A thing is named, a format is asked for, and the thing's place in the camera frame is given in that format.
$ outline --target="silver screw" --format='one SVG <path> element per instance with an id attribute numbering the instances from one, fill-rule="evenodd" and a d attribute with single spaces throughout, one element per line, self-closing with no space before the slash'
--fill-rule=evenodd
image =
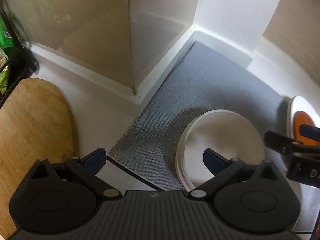
<path id="1" fill-rule="evenodd" d="M 115 196 L 118 196 L 119 195 L 119 191 L 117 189 L 114 189 L 114 188 L 109 188 L 109 189 L 106 189 L 103 194 L 106 196 L 106 197 L 115 197 Z"/>
<path id="2" fill-rule="evenodd" d="M 207 193 L 201 189 L 195 189 L 195 190 L 191 191 L 191 196 L 196 197 L 196 198 L 205 197 L 206 195 L 207 195 Z"/>

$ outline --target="fabric mat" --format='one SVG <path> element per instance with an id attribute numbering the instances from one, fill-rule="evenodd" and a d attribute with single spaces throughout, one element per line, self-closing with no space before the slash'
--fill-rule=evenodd
<path id="1" fill-rule="evenodd" d="M 286 132 L 288 103 L 257 77 L 196 42 L 109 157 L 165 190 L 183 189 L 175 171 L 180 135 L 197 116 L 214 109 L 234 111 L 258 130 Z M 283 165 L 279 154 L 267 158 Z"/>

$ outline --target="ribbed black surface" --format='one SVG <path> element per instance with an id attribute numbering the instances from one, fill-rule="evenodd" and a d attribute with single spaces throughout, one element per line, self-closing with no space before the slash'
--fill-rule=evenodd
<path id="1" fill-rule="evenodd" d="M 117 201 L 105 201 L 83 226 L 57 235 L 18 231 L 11 240 L 254 240 L 298 239 L 293 233 L 255 236 L 224 225 L 208 203 L 186 198 L 182 191 L 128 191 Z"/>

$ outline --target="wood grain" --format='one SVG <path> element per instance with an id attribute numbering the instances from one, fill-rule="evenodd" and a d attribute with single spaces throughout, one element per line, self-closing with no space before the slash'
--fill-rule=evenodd
<path id="1" fill-rule="evenodd" d="M 320 0 L 280 0 L 263 36 L 320 84 Z"/>
<path id="2" fill-rule="evenodd" d="M 9 200 L 38 158 L 62 163 L 78 156 L 76 127 L 60 91 L 42 79 L 24 79 L 0 109 L 0 235 L 16 228 Z"/>

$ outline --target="white baseboard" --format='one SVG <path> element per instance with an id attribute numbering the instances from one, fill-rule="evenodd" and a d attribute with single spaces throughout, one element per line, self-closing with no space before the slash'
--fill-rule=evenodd
<path id="1" fill-rule="evenodd" d="M 220 52 L 222 55 L 230 58 L 244 68 L 247 68 L 252 61 L 250 51 L 245 50 L 232 41 L 220 37 L 216 33 L 212 33 L 197 25 L 192 25 L 153 68 L 148 76 L 142 81 L 140 86 L 133 91 L 129 87 L 121 85 L 118 82 L 39 46 L 30 45 L 29 47 L 35 54 L 36 58 L 37 56 L 44 57 L 45 59 L 88 79 L 116 95 L 119 95 L 137 105 L 142 104 L 143 106 L 146 106 L 173 68 L 188 53 L 195 41 L 199 41 L 209 48 Z"/>

